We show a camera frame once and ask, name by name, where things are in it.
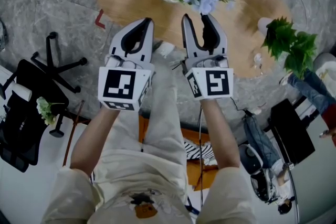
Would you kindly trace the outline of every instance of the shoe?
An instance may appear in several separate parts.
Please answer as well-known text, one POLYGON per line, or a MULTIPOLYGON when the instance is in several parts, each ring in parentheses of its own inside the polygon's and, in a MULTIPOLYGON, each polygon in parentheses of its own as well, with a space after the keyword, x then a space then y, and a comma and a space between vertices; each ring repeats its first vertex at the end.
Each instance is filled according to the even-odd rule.
POLYGON ((286 84, 288 84, 288 78, 289 76, 292 75, 291 73, 288 73, 287 75, 285 75, 279 82, 280 85, 285 86, 286 84))

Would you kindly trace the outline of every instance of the round wooden table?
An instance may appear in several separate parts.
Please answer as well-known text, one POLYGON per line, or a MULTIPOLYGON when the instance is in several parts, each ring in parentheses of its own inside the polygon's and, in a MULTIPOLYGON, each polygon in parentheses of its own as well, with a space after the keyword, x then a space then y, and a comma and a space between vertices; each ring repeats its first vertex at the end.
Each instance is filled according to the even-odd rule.
MULTIPOLYGON (((198 13, 187 5, 171 4, 163 0, 98 0, 99 5, 113 21, 127 25, 139 18, 149 17, 155 23, 155 38, 183 48, 181 19, 185 13, 194 23, 198 42, 203 43, 203 24, 198 13)), ((212 15, 219 21, 228 38, 228 58, 235 75, 253 78, 271 71, 274 59, 266 48, 261 48, 264 36, 258 31, 261 17, 291 20, 288 7, 282 0, 236 0, 235 7, 227 10, 218 3, 212 15), (262 55, 261 70, 255 68, 254 56, 262 55)))

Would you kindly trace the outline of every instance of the gray floor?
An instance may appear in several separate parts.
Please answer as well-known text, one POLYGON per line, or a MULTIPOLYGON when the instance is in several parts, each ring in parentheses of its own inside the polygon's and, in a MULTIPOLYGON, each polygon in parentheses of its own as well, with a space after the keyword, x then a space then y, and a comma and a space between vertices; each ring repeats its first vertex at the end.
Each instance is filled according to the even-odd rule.
MULTIPOLYGON (((336 41, 336 7, 335 0, 284 0, 289 6, 295 27, 310 33, 319 34, 317 39, 318 53, 328 51, 336 41)), ((103 59, 108 52, 113 35, 120 26, 103 16, 105 29, 95 25, 99 13, 97 0, 0 0, 0 17, 5 22, 9 32, 8 47, 0 53, 0 65, 14 70, 18 62, 29 59, 39 51, 42 59, 46 59, 45 37, 51 31, 59 33, 59 48, 55 50, 54 62, 66 64, 87 57, 89 64, 62 74, 72 85, 80 85, 82 92, 72 94, 64 90, 70 100, 70 109, 75 111, 80 100, 86 104, 82 115, 93 117, 99 109, 97 101, 98 68, 103 65, 103 59)), ((184 57, 183 52, 175 50, 169 56, 171 65, 178 63, 184 57)), ((270 108, 289 98, 293 101, 298 93, 289 86, 280 87, 278 81, 285 74, 279 61, 273 73, 254 79, 235 78, 234 99, 239 108, 255 109, 262 107, 259 122, 265 125, 270 108)), ((182 76, 181 68, 174 70, 178 80, 178 99, 180 118, 182 122, 196 124, 199 103, 192 98, 189 86, 182 76)), ((150 95, 143 109, 150 110, 150 95)), ((241 130, 242 113, 237 112, 230 99, 219 100, 223 111, 239 141, 244 140, 241 130)))

